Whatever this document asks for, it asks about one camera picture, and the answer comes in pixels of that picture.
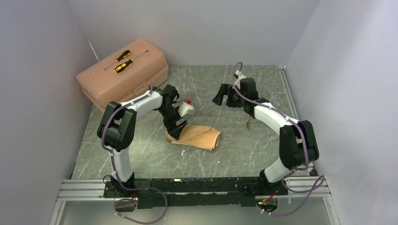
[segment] towel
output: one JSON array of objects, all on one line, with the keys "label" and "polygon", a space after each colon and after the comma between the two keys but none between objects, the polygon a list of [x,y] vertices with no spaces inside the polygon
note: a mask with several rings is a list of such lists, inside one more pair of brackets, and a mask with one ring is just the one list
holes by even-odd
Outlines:
[{"label": "towel", "polygon": [[221,132],[201,125],[186,125],[181,131],[178,141],[166,133],[166,138],[171,140],[172,144],[185,144],[195,146],[200,149],[213,150],[218,146],[218,137]]}]

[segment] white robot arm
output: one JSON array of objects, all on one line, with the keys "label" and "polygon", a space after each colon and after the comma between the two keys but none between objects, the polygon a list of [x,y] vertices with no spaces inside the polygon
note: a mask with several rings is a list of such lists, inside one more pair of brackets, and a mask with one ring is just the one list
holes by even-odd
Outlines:
[{"label": "white robot arm", "polygon": [[244,100],[235,92],[232,85],[224,83],[221,84],[213,102],[217,105],[222,105],[223,97],[226,95],[228,97],[226,103],[228,107],[242,107],[246,113],[267,124],[280,136],[279,158],[271,166],[260,172],[260,178],[266,179],[265,183],[272,184],[283,179],[298,166],[305,164],[302,138],[296,126],[299,126],[304,133],[308,161],[317,160],[319,152],[312,124],[307,120],[298,121],[289,116],[282,117],[279,113],[272,110],[274,107],[270,102],[258,97],[256,83],[252,78],[247,78],[240,71],[236,71],[234,76],[236,78],[234,85],[245,98],[267,107]]},{"label": "white robot arm", "polygon": [[[111,115],[122,105],[129,105],[114,116],[106,131],[104,141],[104,144],[111,150],[109,154],[114,157],[116,171],[124,186],[134,187],[134,172],[130,165],[128,146],[134,138],[136,120],[151,110],[157,110],[163,116],[163,124],[167,132],[178,140],[182,129],[188,124],[183,116],[189,110],[193,110],[193,106],[186,102],[176,106],[178,98],[179,94],[175,87],[167,85],[163,90],[154,87],[151,93],[147,91],[144,95],[128,102],[108,104],[97,130],[97,136],[100,138]],[[117,180],[115,172],[112,173],[111,180]]]}]

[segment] small brown object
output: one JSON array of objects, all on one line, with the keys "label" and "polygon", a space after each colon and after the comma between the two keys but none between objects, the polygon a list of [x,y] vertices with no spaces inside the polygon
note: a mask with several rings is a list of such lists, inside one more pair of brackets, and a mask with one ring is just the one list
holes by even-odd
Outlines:
[{"label": "small brown object", "polygon": [[250,130],[250,118],[246,122],[246,127],[247,127],[247,130]]}]

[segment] gray marble surface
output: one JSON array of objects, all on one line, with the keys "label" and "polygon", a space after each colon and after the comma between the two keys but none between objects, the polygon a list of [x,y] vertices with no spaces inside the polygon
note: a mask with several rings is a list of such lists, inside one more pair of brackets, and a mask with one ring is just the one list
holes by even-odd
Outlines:
[{"label": "gray marble surface", "polygon": [[[217,106],[212,99],[221,83],[231,83],[233,66],[170,66],[169,78],[161,85],[177,88],[181,99],[191,99],[190,124],[221,131],[219,146],[213,151],[171,144],[159,112],[152,111],[136,123],[130,145],[130,161],[136,178],[187,178],[258,176],[278,158],[278,135],[264,123],[250,119],[242,108]],[[244,66],[243,74],[255,79],[259,96],[292,116],[286,89],[276,66]],[[108,153],[96,132],[102,113],[91,110],[72,179],[102,179],[111,173]],[[246,123],[250,119],[250,130]],[[308,172],[296,173],[308,176]]]}]

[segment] toolbox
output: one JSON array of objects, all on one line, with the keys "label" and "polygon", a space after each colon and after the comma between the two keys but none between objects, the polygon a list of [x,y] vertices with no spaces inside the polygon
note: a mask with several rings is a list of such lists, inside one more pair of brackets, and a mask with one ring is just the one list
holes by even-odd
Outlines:
[{"label": "toolbox", "polygon": [[131,100],[144,94],[149,85],[159,86],[167,78],[168,65],[163,52],[144,38],[130,43],[77,75],[83,93],[101,111],[109,102]]}]

